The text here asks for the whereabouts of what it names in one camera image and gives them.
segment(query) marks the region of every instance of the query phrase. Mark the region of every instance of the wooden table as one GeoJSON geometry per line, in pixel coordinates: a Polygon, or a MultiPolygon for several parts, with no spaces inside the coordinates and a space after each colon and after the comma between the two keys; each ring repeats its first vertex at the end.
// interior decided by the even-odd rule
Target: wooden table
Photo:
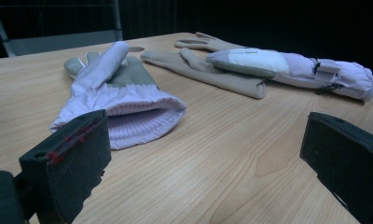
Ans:
{"type": "MultiPolygon", "coordinates": [[[[173,42],[187,36],[127,42],[178,50],[173,42]]],[[[0,59],[0,170],[19,173],[18,158],[50,135],[72,83],[64,61],[109,46],[0,59]]],[[[75,223],[357,223],[298,153],[311,111],[373,133],[373,99],[268,82],[267,96],[256,100],[145,68],[163,91],[186,102],[186,115],[157,141],[113,151],[75,223]]]]}

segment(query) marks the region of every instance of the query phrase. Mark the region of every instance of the beige glove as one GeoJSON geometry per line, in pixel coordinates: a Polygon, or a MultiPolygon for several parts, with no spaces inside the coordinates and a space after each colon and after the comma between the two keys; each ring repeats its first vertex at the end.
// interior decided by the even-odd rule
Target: beige glove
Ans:
{"type": "Polygon", "coordinates": [[[187,49],[208,49],[211,51],[219,51],[223,49],[242,49],[243,46],[235,45],[218,39],[216,37],[203,33],[195,33],[196,37],[190,37],[175,41],[175,46],[178,48],[187,49]]]}
{"type": "Polygon", "coordinates": [[[261,99],[266,94],[264,78],[217,69],[195,56],[189,49],[181,49],[179,53],[146,51],[141,55],[141,59],[168,68],[185,77],[256,99],[261,99]]]}

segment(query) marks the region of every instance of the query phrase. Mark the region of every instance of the chair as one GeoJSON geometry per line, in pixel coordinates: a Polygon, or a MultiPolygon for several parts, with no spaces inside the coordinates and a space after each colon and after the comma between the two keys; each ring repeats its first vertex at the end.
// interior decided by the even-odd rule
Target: chair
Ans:
{"type": "MultiPolygon", "coordinates": [[[[26,54],[32,54],[32,53],[40,53],[40,52],[46,52],[46,51],[52,51],[52,50],[58,50],[58,49],[71,49],[71,48],[78,48],[78,47],[84,47],[84,46],[89,46],[89,45],[96,45],[96,44],[102,44],[102,43],[110,43],[110,42],[115,42],[118,40],[122,40],[122,29],[120,25],[120,15],[119,15],[119,6],[118,6],[118,0],[103,0],[101,4],[96,5],[91,5],[91,4],[81,4],[81,5],[67,5],[67,2],[64,4],[46,4],[49,1],[44,1],[43,4],[41,5],[5,5],[4,2],[0,1],[0,10],[7,10],[11,11],[13,13],[8,13],[13,16],[20,16],[20,15],[15,15],[18,13],[15,13],[16,8],[27,8],[29,10],[29,13],[27,13],[29,16],[36,13],[36,17],[38,18],[35,24],[33,26],[35,27],[35,30],[44,30],[44,29],[51,29],[53,27],[45,27],[44,23],[42,22],[43,15],[45,15],[45,12],[52,12],[53,16],[53,11],[59,10],[59,9],[65,9],[68,8],[71,11],[73,8],[75,10],[81,10],[81,9],[88,9],[88,14],[89,16],[85,18],[76,18],[76,15],[71,15],[70,20],[66,22],[65,26],[73,27],[74,31],[78,30],[78,25],[83,25],[85,24],[85,20],[97,20],[97,16],[91,15],[92,12],[94,12],[97,8],[104,8],[105,11],[102,12],[101,15],[102,17],[106,18],[111,18],[111,16],[106,15],[108,11],[112,11],[112,20],[111,21],[106,21],[104,26],[108,27],[108,24],[114,24],[113,29],[111,30],[95,30],[95,31],[87,31],[87,32],[74,32],[71,34],[65,34],[62,32],[62,34],[55,34],[53,35],[53,31],[50,32],[50,35],[42,34],[42,35],[34,35],[34,36],[28,36],[28,37],[23,37],[23,38],[13,38],[12,35],[9,35],[8,33],[15,33],[15,28],[13,31],[9,31],[7,27],[4,25],[4,15],[3,17],[0,17],[0,36],[2,43],[4,45],[4,48],[7,52],[8,57],[13,57],[13,56],[19,56],[19,55],[26,55],[26,54]]],[[[61,14],[61,19],[65,20],[68,16],[62,16],[61,14]]],[[[23,20],[27,19],[26,17],[22,18],[17,18],[17,20],[23,20]]]]}

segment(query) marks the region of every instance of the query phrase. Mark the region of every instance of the rolled glove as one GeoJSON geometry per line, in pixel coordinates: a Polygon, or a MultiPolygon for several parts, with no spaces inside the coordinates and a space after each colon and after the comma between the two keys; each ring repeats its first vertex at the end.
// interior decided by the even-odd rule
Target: rolled glove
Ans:
{"type": "Polygon", "coordinates": [[[266,94],[264,78],[217,69],[212,64],[195,56],[189,49],[181,49],[179,53],[146,51],[141,55],[141,59],[168,68],[182,76],[256,99],[261,99],[266,94]]]}
{"type": "Polygon", "coordinates": [[[363,101],[373,97],[372,72],[358,63],[263,49],[221,50],[207,55],[206,61],[229,71],[316,89],[317,93],[332,91],[363,101]]]}
{"type": "Polygon", "coordinates": [[[122,149],[156,140],[177,124],[184,102],[160,91],[140,60],[127,53],[128,45],[119,41],[101,56],[90,53],[88,65],[76,58],[64,64],[70,76],[77,75],[52,132],[79,115],[105,109],[110,146],[122,149]]]}
{"type": "Polygon", "coordinates": [[[223,49],[241,49],[243,46],[235,45],[206,35],[200,32],[195,33],[196,37],[190,37],[175,41],[175,46],[182,49],[208,49],[210,51],[219,51],[223,49]]]}

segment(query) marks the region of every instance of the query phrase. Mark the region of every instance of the dark wall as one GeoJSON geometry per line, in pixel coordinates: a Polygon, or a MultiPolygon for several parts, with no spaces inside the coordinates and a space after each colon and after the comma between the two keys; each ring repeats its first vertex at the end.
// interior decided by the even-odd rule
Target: dark wall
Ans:
{"type": "MultiPolygon", "coordinates": [[[[68,4],[88,5],[92,2],[102,2],[104,5],[109,3],[109,0],[63,1],[68,4]]],[[[59,4],[59,1],[53,0],[44,2],[59,4]]],[[[82,23],[70,25],[64,22],[62,29],[71,33],[88,32],[90,27],[95,30],[100,27],[104,30],[110,29],[113,23],[107,22],[111,21],[108,7],[97,8],[99,7],[90,10],[84,7],[79,11],[75,7],[64,7],[62,18],[66,18],[68,14],[68,18],[72,17],[82,23]],[[88,20],[92,17],[96,18],[93,23],[84,22],[92,21],[88,20]]],[[[54,7],[46,10],[50,15],[55,9],[54,7]]],[[[126,40],[200,31],[248,47],[358,62],[373,71],[372,0],[361,0],[358,3],[350,0],[119,0],[119,11],[123,38],[126,40]]],[[[21,17],[25,19],[37,15],[36,12],[18,13],[24,13],[21,17]]],[[[60,27],[52,25],[49,19],[44,22],[47,23],[47,34],[54,34],[52,31],[59,32],[60,27]]],[[[32,27],[35,34],[43,31],[36,30],[34,22],[30,23],[34,25],[25,24],[18,34],[32,30],[32,27]]],[[[2,55],[4,56],[4,52],[0,48],[0,57],[2,55]]]]}
{"type": "MultiPolygon", "coordinates": [[[[69,35],[114,28],[111,0],[0,0],[9,39],[69,35]]],[[[7,56],[0,38],[0,58],[7,56]]]]}
{"type": "Polygon", "coordinates": [[[178,32],[307,57],[358,62],[373,72],[373,1],[179,1],[178,32]]]}

